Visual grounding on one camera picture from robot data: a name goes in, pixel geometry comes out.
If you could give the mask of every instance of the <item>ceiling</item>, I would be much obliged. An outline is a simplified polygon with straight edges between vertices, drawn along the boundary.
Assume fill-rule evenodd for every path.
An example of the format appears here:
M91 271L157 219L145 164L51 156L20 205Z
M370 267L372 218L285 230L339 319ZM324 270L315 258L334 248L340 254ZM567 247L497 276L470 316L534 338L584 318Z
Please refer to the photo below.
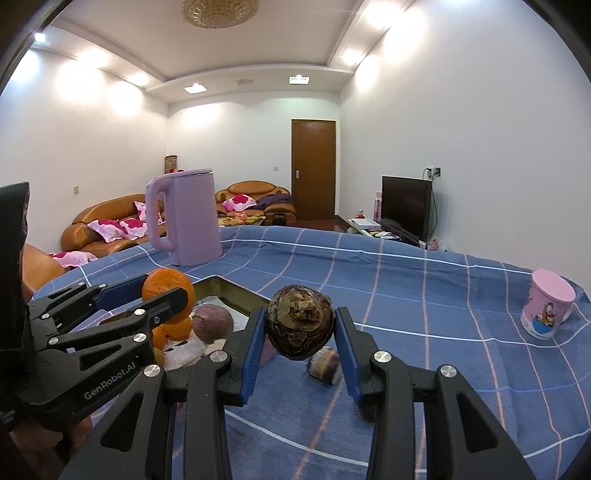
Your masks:
M126 50L167 79L241 65L326 65L356 0L261 0L253 19L197 28L183 0L74 0L60 18Z
M96 54L104 60L98 68L166 103L255 90L340 92L413 2L260 0L246 23L210 30L184 21L183 0L74 0L33 48L73 59ZM297 74L310 83L289 85ZM187 93L194 83L207 91Z

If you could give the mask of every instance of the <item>television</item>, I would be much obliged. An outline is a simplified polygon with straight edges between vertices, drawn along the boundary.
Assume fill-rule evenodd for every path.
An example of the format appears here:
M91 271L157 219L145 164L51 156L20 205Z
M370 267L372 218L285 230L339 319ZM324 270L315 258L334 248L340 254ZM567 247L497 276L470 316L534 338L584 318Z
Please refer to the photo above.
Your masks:
M380 224L394 233L410 233L413 240L426 242L429 235L430 180L382 177L382 215Z

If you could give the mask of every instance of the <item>power outlet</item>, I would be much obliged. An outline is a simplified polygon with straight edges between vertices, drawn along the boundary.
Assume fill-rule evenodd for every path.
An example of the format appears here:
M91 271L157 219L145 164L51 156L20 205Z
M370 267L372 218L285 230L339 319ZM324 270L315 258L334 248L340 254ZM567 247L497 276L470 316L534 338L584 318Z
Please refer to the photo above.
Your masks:
M427 180L432 180L435 177L441 177L441 168L440 167L427 167L427 168L425 168L424 173L427 173Z

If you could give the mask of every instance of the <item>pink floral pillow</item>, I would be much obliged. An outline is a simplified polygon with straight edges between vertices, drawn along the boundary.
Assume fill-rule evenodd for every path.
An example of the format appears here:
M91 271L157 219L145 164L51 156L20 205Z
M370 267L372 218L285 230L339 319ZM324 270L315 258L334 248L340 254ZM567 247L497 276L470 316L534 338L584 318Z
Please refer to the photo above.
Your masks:
M49 256L64 268L81 267L89 262L98 260L90 252L62 252L59 254L49 254Z
M235 197L223 202L222 205L228 212L241 212L247 208L254 207L256 205L256 200L250 198L248 195L239 193Z
M146 222L146 204L144 202L134 202L135 208L138 211L139 219ZM158 212L158 224L164 223L160 212Z
M136 240L142 238L148 233L148 224L137 218L126 218L119 222L123 228L128 232L127 238L129 240Z
M108 244L120 238L127 238L129 235L127 229L117 220L95 220L89 223L88 227L98 233Z

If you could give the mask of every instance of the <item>orange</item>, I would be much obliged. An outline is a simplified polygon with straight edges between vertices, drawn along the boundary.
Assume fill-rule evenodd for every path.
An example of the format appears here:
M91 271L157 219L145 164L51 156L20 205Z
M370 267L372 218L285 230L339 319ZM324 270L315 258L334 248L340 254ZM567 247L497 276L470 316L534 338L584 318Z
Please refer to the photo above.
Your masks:
M191 333L193 325L191 323L191 317L187 317L181 322L164 323L161 325L161 327L171 340L179 342L189 338L189 334Z
M191 313L193 305L195 304L195 290L191 284L191 280L184 273L175 270L174 268L159 268L148 275L144 286L142 287L142 299L149 300L165 291L173 288L181 287L187 292L189 301L182 312L174 315L166 323L177 323L182 321Z
M162 325L160 325L152 330L152 346L164 350L164 345L166 345L166 332Z
M154 349L154 356L156 357L156 363L161 367L164 366L164 352L159 348Z

